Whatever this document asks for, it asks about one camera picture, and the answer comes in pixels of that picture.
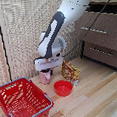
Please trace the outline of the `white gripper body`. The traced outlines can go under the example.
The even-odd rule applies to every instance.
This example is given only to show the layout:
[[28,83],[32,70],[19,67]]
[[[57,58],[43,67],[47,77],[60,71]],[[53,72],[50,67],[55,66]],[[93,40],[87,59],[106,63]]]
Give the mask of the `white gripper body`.
[[49,58],[49,59],[37,58],[34,60],[35,69],[37,71],[46,70],[48,68],[54,68],[54,67],[59,66],[62,63],[63,63],[63,59],[60,56],[56,58]]

